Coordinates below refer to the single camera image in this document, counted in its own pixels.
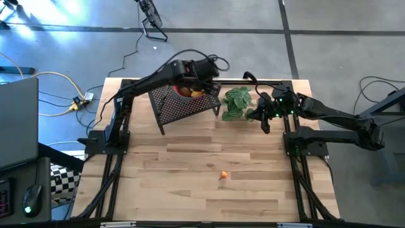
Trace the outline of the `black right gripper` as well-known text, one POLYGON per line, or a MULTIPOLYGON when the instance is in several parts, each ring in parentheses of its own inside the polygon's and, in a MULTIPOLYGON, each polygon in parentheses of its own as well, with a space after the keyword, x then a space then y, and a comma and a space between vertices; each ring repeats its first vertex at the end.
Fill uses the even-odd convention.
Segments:
POLYGON ((261 121, 261 130, 265 134, 270 133, 268 119, 282 118, 296 113, 299 109, 299 100, 292 91, 273 91, 272 95, 273 97, 266 92, 260 93, 258 108, 246 111, 248 120, 261 121))

